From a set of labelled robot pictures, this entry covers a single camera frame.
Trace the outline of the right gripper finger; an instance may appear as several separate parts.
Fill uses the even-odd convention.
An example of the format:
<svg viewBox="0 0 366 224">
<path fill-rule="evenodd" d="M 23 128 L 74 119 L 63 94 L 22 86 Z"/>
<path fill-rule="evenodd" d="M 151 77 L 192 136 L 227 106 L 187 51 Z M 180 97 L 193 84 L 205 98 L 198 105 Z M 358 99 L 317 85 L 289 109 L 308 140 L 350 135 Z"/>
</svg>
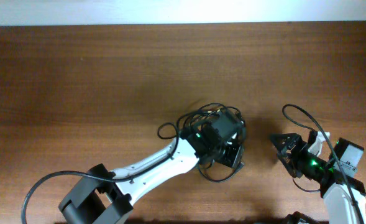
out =
<svg viewBox="0 0 366 224">
<path fill-rule="evenodd" d="M 277 153 L 277 158 L 283 164 L 285 169 L 288 171 L 289 175 L 293 178 L 296 178 L 296 169 L 292 160 L 291 154 L 282 154 L 280 152 Z"/>
<path fill-rule="evenodd" d="M 301 136 L 296 133 L 271 134 L 270 140 L 280 154 L 286 154 L 303 142 Z"/>
</svg>

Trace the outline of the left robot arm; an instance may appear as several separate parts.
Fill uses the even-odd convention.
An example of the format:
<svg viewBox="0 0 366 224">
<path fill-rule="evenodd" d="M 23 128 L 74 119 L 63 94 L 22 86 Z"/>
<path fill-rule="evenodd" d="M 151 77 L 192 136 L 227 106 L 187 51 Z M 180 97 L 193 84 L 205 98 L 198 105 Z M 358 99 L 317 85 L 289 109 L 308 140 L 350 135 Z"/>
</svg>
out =
<svg viewBox="0 0 366 224">
<path fill-rule="evenodd" d="M 60 202 L 67 223 L 125 223 L 134 204 L 168 179 L 198 165 L 218 162 L 238 171 L 245 121 L 230 109 L 205 111 L 201 121 L 181 129 L 169 145 L 129 166 L 108 170 L 98 164 L 88 170 Z"/>
</svg>

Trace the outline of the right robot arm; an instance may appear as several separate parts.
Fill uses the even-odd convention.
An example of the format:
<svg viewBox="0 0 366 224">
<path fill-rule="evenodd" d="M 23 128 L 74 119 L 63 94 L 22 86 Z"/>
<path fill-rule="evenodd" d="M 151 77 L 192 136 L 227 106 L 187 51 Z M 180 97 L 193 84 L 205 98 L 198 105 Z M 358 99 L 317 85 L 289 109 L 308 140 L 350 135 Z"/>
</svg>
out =
<svg viewBox="0 0 366 224">
<path fill-rule="evenodd" d="M 296 133 L 272 134 L 270 140 L 277 157 L 293 179 L 306 177 L 319 184 L 317 192 L 327 208 L 330 223 L 366 223 L 366 191 L 355 179 L 356 165 L 364 149 L 346 139 L 339 139 L 327 161 L 319 158 L 329 133 L 310 131 L 308 141 Z"/>
</svg>

